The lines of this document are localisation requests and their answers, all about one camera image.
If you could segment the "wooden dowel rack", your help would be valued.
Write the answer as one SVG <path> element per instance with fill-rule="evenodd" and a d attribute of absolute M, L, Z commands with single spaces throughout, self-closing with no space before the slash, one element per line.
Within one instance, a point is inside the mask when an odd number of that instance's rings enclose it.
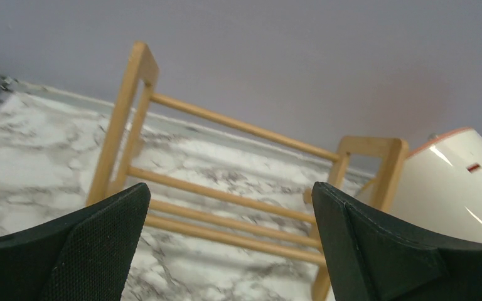
<path fill-rule="evenodd" d="M 154 91 L 158 76 L 159 67 L 148 45 L 145 42 L 136 41 L 132 46 L 105 134 L 104 144 L 87 196 L 87 205 L 93 205 L 118 193 L 122 190 L 126 179 L 132 176 L 200 196 L 307 222 L 311 225 L 311 232 L 307 236 L 300 236 L 184 208 L 164 201 L 152 200 L 149 207 L 162 212 L 163 215 L 161 217 L 148 216 L 145 224 L 182 235 L 314 263 L 319 270 L 311 286 L 311 298 L 325 300 L 331 287 L 330 276 L 314 216 L 164 176 L 132 165 L 132 160 L 139 153 L 142 145 L 140 134 L 149 105 L 153 102 L 158 103 L 327 159 L 333 164 L 328 182 L 336 187 L 342 187 L 352 155 L 378 157 L 381 159 L 382 165 L 373 182 L 370 202 L 381 211 L 389 210 L 394 200 L 404 161 L 409 153 L 407 141 L 400 138 L 349 135 L 340 140 L 336 152 L 330 152 L 211 110 L 158 94 Z"/>

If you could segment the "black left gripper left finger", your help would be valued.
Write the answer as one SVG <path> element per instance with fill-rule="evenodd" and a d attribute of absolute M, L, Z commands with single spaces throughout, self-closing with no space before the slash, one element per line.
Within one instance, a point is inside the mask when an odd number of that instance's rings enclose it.
<path fill-rule="evenodd" d="M 0 236 L 0 300 L 120 300 L 150 198 L 139 183 Z"/>

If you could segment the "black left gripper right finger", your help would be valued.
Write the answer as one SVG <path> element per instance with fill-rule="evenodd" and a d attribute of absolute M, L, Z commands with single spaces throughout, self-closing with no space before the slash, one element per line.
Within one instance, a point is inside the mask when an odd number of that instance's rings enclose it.
<path fill-rule="evenodd" d="M 312 200 L 337 300 L 482 300 L 482 243 L 410 224 L 326 182 Z"/>

